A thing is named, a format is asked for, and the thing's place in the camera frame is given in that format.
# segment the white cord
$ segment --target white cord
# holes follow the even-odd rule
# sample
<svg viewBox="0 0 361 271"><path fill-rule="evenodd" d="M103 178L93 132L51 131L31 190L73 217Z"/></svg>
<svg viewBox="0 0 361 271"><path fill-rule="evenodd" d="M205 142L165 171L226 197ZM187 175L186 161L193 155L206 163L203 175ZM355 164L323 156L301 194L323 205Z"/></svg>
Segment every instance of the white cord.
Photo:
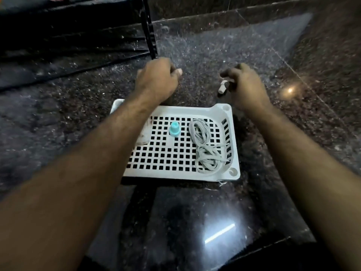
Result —
<svg viewBox="0 0 361 271"><path fill-rule="evenodd" d="M196 164L200 162L203 166L203 170L196 166L198 172L206 173L206 169L215 171L222 162L227 161L217 151L217 147L225 145L208 145L211 136L210 128L203 119L193 119L188 129L192 142L196 144Z"/></svg>

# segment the blue plastic cap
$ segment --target blue plastic cap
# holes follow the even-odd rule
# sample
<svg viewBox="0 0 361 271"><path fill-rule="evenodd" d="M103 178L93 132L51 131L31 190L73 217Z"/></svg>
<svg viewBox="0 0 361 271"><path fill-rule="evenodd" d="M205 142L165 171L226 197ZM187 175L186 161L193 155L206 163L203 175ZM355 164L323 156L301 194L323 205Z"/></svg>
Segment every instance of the blue plastic cap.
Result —
<svg viewBox="0 0 361 271"><path fill-rule="evenodd" d="M181 133L181 129L179 128L179 123L172 122L170 124L169 134L173 137L178 137L180 133Z"/></svg>

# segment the white plastic tray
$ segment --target white plastic tray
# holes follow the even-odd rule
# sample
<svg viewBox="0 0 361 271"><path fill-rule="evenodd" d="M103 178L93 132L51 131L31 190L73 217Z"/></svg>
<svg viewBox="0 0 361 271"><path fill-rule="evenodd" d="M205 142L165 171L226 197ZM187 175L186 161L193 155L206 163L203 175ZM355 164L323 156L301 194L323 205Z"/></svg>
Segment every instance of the white plastic tray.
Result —
<svg viewBox="0 0 361 271"><path fill-rule="evenodd" d="M113 112L124 100L115 100ZM189 136L188 124L193 119L204 119L210 126L210 145L219 147L227 159L216 171L196 171L196 147ZM169 135L171 122L181 127L180 136ZM233 127L232 108L229 104L216 104L210 108L159 106L151 115L151 141L134 147L124 176L172 178L200 181L237 180L240 177L237 146Z"/></svg>

